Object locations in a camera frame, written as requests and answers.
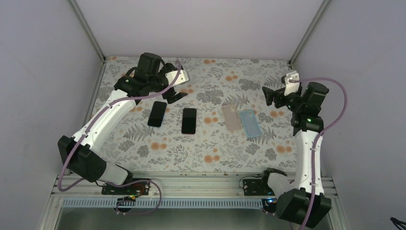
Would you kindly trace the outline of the beige phone case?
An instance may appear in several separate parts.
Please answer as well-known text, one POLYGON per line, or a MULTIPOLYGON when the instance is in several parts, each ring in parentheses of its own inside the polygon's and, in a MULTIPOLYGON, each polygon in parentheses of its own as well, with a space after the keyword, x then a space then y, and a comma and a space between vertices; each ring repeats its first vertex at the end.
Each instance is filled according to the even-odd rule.
POLYGON ((230 132, 240 130, 242 128, 242 124, 235 105, 223 105, 221 109, 227 130, 230 132))

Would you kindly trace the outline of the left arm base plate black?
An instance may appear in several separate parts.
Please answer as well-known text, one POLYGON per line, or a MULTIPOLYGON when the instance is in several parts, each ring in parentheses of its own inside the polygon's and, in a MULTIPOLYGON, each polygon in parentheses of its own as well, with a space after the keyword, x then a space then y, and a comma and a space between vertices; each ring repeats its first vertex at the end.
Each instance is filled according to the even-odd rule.
POLYGON ((105 184, 102 187, 102 195, 117 195, 117 196, 139 196, 148 195, 150 189, 150 182, 138 182, 126 187, 115 187, 105 184))

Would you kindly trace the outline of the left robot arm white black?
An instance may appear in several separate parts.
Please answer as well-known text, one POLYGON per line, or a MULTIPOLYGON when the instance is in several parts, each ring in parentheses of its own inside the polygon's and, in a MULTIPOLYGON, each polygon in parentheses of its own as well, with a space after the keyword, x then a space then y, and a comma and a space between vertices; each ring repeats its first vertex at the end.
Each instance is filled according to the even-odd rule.
POLYGON ((102 159, 98 152, 120 120, 142 100, 163 96, 174 102, 185 93, 174 86, 189 80, 179 60, 174 64, 152 53, 143 53, 136 67, 118 79, 101 109, 73 136, 62 136, 57 145, 63 162, 57 187, 68 191, 83 180, 102 181, 121 194, 133 189, 133 174, 117 164, 102 159))

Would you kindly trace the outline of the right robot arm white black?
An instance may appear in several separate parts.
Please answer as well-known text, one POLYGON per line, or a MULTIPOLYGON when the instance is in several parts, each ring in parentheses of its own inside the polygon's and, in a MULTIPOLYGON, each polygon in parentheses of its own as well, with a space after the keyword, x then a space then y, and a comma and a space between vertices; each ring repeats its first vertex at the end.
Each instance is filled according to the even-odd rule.
POLYGON ((260 191, 275 194, 278 218, 305 226, 316 227, 331 209, 331 199, 325 197, 321 184, 320 147, 324 121, 318 115, 329 89, 310 82, 306 89, 285 94, 285 89, 262 87, 267 105, 287 107, 292 112, 291 126, 297 150, 296 173, 293 183, 286 173, 268 168, 263 172, 260 191))

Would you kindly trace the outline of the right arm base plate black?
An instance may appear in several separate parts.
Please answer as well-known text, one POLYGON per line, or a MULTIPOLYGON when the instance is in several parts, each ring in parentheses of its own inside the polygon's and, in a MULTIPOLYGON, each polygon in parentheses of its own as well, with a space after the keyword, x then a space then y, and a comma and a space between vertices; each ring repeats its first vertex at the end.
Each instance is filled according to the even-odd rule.
POLYGON ((244 196, 273 196, 274 192, 260 178, 242 180, 244 196))

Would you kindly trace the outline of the dark blue phone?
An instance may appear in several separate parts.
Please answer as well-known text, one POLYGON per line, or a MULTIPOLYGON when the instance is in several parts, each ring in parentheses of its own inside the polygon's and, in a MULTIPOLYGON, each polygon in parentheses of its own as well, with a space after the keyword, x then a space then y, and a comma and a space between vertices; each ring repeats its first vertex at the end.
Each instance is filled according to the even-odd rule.
POLYGON ((149 127, 161 127, 166 108, 167 103, 155 101, 153 103, 147 125, 149 127))

